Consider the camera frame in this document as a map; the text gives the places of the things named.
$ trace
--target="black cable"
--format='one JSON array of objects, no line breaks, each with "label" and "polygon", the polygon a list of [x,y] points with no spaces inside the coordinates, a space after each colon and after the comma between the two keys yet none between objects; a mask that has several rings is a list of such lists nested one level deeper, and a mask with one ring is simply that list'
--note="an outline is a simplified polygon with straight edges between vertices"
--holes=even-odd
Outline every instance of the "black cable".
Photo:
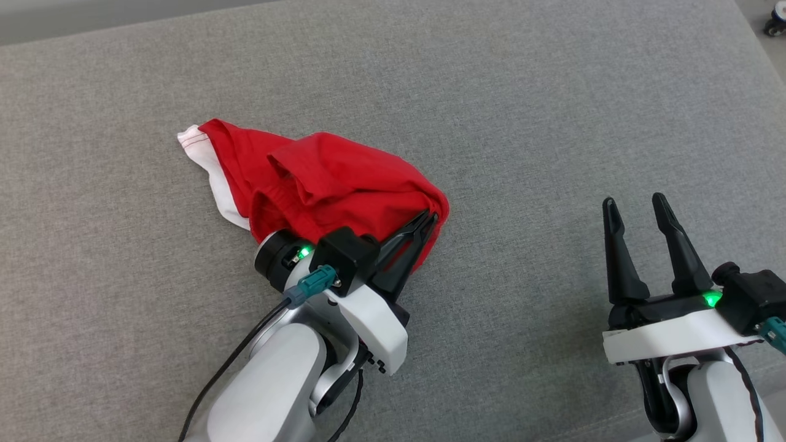
[{"label": "black cable", "polygon": [[237,348],[235,348],[235,351],[232,352],[230,357],[226,360],[226,362],[224,362],[224,365],[222,365],[221,368],[219,368],[219,371],[215,372],[213,378],[211,378],[211,380],[204,386],[202,391],[199,393],[199,396],[196,397],[196,400],[194,401],[194,405],[191,406],[191,410],[189,410],[189,414],[185,417],[185,424],[183,424],[183,430],[180,432],[180,437],[178,438],[178,442],[183,442],[183,440],[185,439],[185,434],[188,433],[189,426],[191,426],[191,419],[193,419],[195,413],[197,412],[197,408],[199,408],[199,404],[202,402],[202,399],[204,399],[205,395],[207,395],[208,391],[210,391],[210,387],[212,387],[213,384],[215,384],[215,382],[221,377],[221,375],[224,374],[227,368],[230,368],[232,362],[234,362],[234,360],[237,359],[237,357],[246,348],[248,343],[251,342],[254,339],[254,337],[259,333],[259,331],[261,331],[262,328],[266,326],[271,319],[273,319],[276,315],[278,315],[279,312],[284,310],[291,302],[292,299],[285,298],[278,306],[276,306],[276,308],[274,308],[273,310],[270,311],[270,313],[265,315],[265,317],[262,318],[262,321],[259,321],[259,324],[254,326],[254,328],[248,333],[248,335],[246,335],[245,339],[241,342],[241,344],[238,345]]},{"label": "black cable", "polygon": [[756,442],[764,442],[764,418],[762,417],[762,405],[758,401],[758,395],[756,394],[756,389],[753,386],[753,381],[751,381],[751,375],[747,373],[745,366],[743,366],[742,361],[740,361],[740,357],[732,351],[731,347],[724,347],[723,350],[726,352],[726,355],[731,358],[732,362],[734,363],[734,367],[737,368],[737,371],[740,372],[740,375],[742,376],[742,383],[745,384],[745,388],[751,394],[751,407],[753,407],[753,415],[755,416],[756,425]]},{"label": "black cable", "polygon": [[328,439],[328,442],[336,442],[341,436],[341,433],[347,426],[349,425],[349,421],[354,416],[354,413],[358,410],[358,402],[360,402],[360,391],[363,390],[363,369],[358,370],[358,391],[354,394],[354,400],[352,401],[352,407],[349,408],[349,413],[347,413],[347,417],[344,418],[344,421],[341,422],[341,425],[336,430],[336,432]]}]

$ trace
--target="red garment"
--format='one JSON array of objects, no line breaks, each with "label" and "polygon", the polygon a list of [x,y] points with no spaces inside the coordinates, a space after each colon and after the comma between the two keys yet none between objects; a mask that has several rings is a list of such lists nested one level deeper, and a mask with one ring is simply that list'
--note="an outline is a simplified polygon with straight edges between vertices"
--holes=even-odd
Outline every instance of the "red garment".
[{"label": "red garment", "polygon": [[291,140],[221,120],[200,130],[208,134],[257,242],[290,229],[316,244],[341,226],[382,241],[428,208],[439,220],[418,268],[447,220],[445,195],[390,153],[325,132]]}]

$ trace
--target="teal cable connector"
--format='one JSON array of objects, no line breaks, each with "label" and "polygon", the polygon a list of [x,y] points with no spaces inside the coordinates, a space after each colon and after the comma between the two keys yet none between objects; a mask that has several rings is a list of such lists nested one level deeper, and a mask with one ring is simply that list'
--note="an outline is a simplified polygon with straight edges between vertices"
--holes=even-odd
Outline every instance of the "teal cable connector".
[{"label": "teal cable connector", "polygon": [[282,295],[292,300],[289,303],[289,308],[292,309],[300,306],[313,295],[329,289],[334,282],[336,282],[336,271],[333,267],[322,266],[301,278],[296,285],[284,290]]},{"label": "teal cable connector", "polygon": [[758,332],[765,341],[777,348],[786,355],[786,324],[783,320],[773,316],[762,324],[762,329]]}]

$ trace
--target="green led indicator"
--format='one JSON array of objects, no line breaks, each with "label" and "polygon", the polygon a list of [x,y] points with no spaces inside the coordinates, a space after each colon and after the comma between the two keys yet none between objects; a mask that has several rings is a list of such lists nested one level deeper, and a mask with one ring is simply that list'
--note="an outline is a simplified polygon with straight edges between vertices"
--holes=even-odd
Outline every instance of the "green led indicator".
[{"label": "green led indicator", "polygon": [[723,294],[715,290],[710,290],[709,292],[702,293],[702,296],[704,297],[704,300],[707,302],[708,306],[715,308],[715,305],[721,299]]}]

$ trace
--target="white cloth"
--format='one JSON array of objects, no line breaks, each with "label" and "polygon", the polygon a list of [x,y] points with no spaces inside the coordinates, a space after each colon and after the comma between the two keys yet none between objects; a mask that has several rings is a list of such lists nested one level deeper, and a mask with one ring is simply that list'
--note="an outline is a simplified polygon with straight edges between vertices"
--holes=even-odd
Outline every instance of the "white cloth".
[{"label": "white cloth", "polygon": [[178,141],[183,146],[185,154],[194,163],[199,164],[204,170],[208,171],[210,188],[213,191],[213,198],[215,198],[215,204],[219,207],[221,215],[232,224],[243,227],[245,230],[250,230],[251,226],[248,223],[248,218],[244,218],[237,212],[237,206],[234,198],[232,198],[232,191],[230,191],[230,184],[226,181],[224,170],[221,169],[219,158],[215,155],[215,149],[213,149],[213,143],[210,142],[208,134],[200,131],[197,125],[193,125],[186,129],[185,132],[178,134]]}]

